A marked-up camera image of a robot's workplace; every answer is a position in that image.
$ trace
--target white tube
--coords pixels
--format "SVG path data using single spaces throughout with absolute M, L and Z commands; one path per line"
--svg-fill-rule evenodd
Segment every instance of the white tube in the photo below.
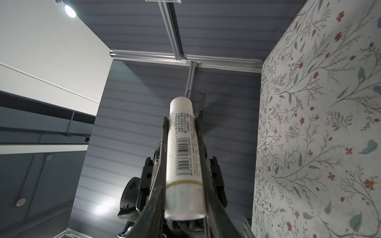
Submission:
M 186 97 L 177 97 L 170 105 L 164 217 L 196 220 L 205 215 L 192 102 Z

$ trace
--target metal mesh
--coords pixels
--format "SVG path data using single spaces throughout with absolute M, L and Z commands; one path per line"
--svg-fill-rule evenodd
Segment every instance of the metal mesh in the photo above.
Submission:
M 205 107 L 205 93 L 188 90 L 185 97 L 189 98 L 193 105 L 193 114 L 202 121 L 202 115 Z
M 146 0 L 146 2 L 181 3 L 181 0 Z

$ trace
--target ceiling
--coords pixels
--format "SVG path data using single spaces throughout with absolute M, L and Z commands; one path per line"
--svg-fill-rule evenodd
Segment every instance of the ceiling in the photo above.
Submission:
M 112 50 L 172 53 L 157 3 L 64 0 Z M 305 0 L 183 0 L 174 4 L 184 54 L 264 60 Z

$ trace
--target gold stripe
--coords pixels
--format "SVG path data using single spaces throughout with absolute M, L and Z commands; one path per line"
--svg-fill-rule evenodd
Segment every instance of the gold stripe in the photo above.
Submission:
M 170 183 L 166 186 L 166 189 L 172 187 L 172 186 L 176 186 L 176 185 L 179 185 L 179 184 L 197 184 L 197 185 L 200 185 L 202 187 L 202 183 L 201 182 L 198 182 L 198 181 L 193 181 L 193 180 L 180 180 L 180 181 L 176 181 L 176 182 L 173 182 L 173 183 Z

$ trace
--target ceiling light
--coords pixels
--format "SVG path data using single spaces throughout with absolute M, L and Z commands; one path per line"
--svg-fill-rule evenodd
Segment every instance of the ceiling light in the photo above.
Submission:
M 66 11 L 66 13 L 71 17 L 71 18 L 73 18 L 73 17 L 75 17 L 77 14 L 75 13 L 75 11 L 71 8 L 71 7 L 69 7 L 69 6 L 65 6 L 65 11 Z

